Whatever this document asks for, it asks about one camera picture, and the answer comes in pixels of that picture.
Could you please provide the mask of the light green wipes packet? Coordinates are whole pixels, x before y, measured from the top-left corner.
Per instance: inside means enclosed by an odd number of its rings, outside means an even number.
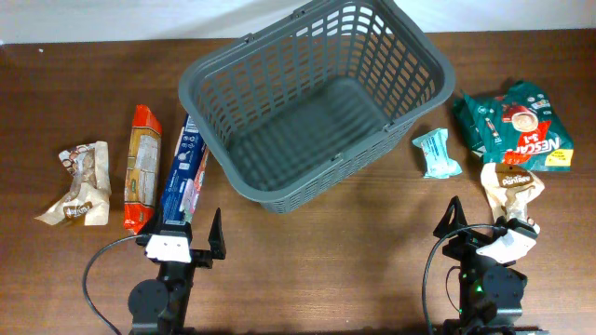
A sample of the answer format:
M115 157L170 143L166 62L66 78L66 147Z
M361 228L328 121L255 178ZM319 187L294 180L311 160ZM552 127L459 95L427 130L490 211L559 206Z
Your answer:
M460 165L448 155L448 137L446 128L437 128L412 140L423 151L427 164L425 179L448 179L462 173Z

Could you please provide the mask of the blue pasta box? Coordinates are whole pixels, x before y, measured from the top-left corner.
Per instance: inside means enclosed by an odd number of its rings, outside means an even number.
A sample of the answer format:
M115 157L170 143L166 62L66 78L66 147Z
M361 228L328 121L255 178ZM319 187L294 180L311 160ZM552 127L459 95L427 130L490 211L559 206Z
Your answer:
M160 199L163 221L192 221L209 154L210 150L200 136L195 122L187 115Z

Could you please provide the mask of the orange spaghetti packet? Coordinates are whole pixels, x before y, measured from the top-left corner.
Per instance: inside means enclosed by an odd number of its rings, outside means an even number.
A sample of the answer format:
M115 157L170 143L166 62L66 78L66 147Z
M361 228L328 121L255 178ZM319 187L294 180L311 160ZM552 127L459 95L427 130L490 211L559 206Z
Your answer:
M156 212L162 126L150 108L138 104L132 119L124 190L126 230L136 235Z

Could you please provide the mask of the green Nescafe coffee bag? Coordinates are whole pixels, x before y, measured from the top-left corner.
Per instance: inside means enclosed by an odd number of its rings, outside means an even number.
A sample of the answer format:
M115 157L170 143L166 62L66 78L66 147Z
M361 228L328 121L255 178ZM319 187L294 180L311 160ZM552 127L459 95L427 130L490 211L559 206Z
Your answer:
M453 114L468 149L482 162L532 171L569 171L574 143L548 94L526 81L504 95L454 101Z

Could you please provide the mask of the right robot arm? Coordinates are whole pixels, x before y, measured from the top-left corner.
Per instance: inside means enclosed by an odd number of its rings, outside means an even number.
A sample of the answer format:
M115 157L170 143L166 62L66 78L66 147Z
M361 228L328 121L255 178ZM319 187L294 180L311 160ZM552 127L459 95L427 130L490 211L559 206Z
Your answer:
M458 197L453 197L433 231L439 239L428 256L438 249L458 261L458 317L447 319L442 334L522 334L515 322L522 315L522 297L527 276L512 269L515 247L532 248L538 226L518 219L499 217L491 236L481 233L480 224L469 225Z

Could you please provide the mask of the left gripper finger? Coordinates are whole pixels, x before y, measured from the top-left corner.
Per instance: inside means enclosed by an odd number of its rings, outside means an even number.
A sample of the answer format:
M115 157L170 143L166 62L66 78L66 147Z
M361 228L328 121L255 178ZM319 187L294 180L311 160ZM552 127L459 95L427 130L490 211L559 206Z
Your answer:
M222 212L217 208L210 227L210 234L208 237L210 244L210 254L214 260L224 260L226 258L226 246L224 242L224 233L222 226Z
M155 235L161 231L163 225L163 208L159 207L153 217L139 231L140 235Z

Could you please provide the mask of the beige Pantree snack bag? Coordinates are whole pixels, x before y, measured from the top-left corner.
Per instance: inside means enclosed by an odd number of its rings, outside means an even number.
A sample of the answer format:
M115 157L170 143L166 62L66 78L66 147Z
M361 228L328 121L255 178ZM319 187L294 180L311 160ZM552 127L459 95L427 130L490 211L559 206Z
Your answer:
M515 219L540 233L540 226L528 214L528 204L544 191L545 185L533 172L517 165L487 163L481 170L481 185L495 223Z

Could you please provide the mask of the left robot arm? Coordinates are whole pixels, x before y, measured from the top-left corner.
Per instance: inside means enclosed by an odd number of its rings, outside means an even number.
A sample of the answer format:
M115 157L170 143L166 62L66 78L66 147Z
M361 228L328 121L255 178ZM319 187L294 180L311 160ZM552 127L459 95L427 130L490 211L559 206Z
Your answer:
M215 260L223 260L226 247L222 227L222 213L215 211L210 227L208 249L193 249L192 228L187 221L167 221L161 213L156 214L142 228L147 237L138 244L150 245L154 239L162 248L180 248L172 256L162 261L151 257L159 266L157 277L143 280L130 292L128 308L131 313L132 335L162 334L180 335L196 334L193 327L185 325L185 317L194 285L197 269L210 269Z

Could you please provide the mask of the grey plastic shopping basket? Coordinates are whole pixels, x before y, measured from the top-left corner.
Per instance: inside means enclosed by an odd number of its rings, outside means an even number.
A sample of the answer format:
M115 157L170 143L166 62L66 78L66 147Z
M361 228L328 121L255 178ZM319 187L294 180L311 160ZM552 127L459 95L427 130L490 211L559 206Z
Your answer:
M454 87L396 3L324 0L195 61L178 95L231 186L287 213L394 149Z

